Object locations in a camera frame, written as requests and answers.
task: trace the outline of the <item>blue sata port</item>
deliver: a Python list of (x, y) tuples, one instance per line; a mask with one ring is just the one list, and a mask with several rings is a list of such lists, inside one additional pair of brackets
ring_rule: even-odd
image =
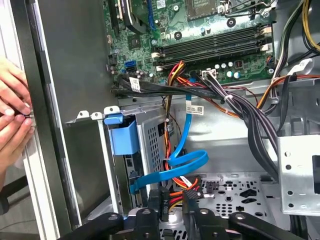
[(133, 60), (133, 61), (126, 61), (126, 62), (124, 63), (124, 67), (125, 67), (125, 69), (126, 69), (128, 72), (135, 71), (136, 66), (137, 66), (137, 62), (136, 62), (135, 60)]

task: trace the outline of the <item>green circuit board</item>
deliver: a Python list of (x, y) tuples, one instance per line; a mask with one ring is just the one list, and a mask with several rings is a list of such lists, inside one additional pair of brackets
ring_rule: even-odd
[[(268, 10), (268, 14), (264, 14), (264, 7), (270, 0), (257, 0), (265, 4), (258, 5), (256, 11), (260, 14), (250, 16), (249, 10), (226, 16), (219, 14), (221, 7), (220, 0), (150, 0), (152, 3), (153, 20), (157, 21), (154, 30), (150, 27), (145, 34), (135, 34), (125, 27), (124, 22), (117, 20), (119, 26), (119, 34), (116, 35), (112, 27), (111, 12), (109, 4), (117, 5), (117, 1), (104, 0), (103, 11), (105, 25), (107, 30), (107, 40), (110, 46), (110, 54), (114, 54), (117, 58), (117, 73), (124, 73), (126, 61), (136, 61), (136, 69), (145, 73), (142, 77), (144, 81), (150, 81), (165, 84), (168, 77), (168, 71), (156, 71), (155, 59), (151, 53), (155, 48), (172, 46), (179, 43), (186, 43), (192, 40), (200, 40), (210, 36), (219, 34), (232, 33), (237, 30), (244, 30), (258, 25), (271, 24), (272, 15)], [(246, 0), (231, 0), (233, 6)], [(145, 1), (141, 5), (140, 0), (131, 0), (131, 6), (135, 12), (139, 11), (143, 22), (147, 22), (146, 12), (148, 12)], [(246, 5), (239, 6), (233, 11), (246, 8)], [(234, 20), (234, 25), (230, 26), (230, 19)], [(229, 84), (243, 81), (255, 81), (270, 78), (271, 74), (268, 60), (274, 55), (273, 44), (268, 51), (262, 51), (256, 54), (244, 56), (235, 56), (224, 60), (216, 60), (201, 64), (192, 64), (188, 66), (188, 70), (203, 71), (213, 69), (215, 65), (222, 66), (229, 62), (233, 66), (227, 68), (220, 67), (216, 70), (216, 77), (221, 84)], [(239, 78), (227, 76), (227, 72), (239, 73)]]

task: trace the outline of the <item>metal bracket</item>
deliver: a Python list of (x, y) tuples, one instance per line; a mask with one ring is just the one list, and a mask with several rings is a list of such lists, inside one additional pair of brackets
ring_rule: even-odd
[(278, 138), (279, 178), (284, 214), (320, 216), (320, 194), (316, 194), (314, 173), (320, 168), (320, 135)]

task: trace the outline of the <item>hand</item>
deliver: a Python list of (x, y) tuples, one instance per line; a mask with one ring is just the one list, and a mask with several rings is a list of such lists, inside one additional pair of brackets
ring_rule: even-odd
[(0, 113), (13, 116), (15, 112), (8, 105), (10, 104), (22, 114), (29, 115), (30, 108), (19, 97), (31, 106), (26, 75), (13, 63), (0, 56)]
[(0, 117), (0, 173), (17, 161), (34, 131), (23, 115)]

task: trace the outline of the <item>gray metal panel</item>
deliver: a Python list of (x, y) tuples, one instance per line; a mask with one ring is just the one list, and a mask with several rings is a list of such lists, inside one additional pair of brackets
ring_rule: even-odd
[(320, 135), (280, 137), (279, 175), (282, 211), (320, 216), (320, 195), (315, 194), (313, 156), (319, 156)]
[(39, 0), (39, 9), (61, 121), (116, 104), (102, 1)]
[(98, 123), (93, 120), (77, 122), (63, 131), (83, 219), (109, 195)]

